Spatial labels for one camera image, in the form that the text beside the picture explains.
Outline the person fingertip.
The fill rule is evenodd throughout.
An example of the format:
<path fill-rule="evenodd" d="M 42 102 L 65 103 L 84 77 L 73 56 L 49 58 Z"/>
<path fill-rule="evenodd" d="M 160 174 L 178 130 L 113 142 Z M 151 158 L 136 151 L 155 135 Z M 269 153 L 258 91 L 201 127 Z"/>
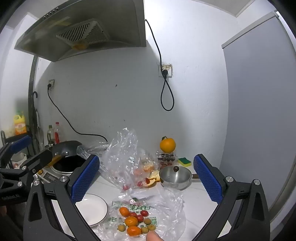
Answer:
<path fill-rule="evenodd" d="M 155 231 L 149 231 L 146 235 L 146 241 L 164 241 Z"/>

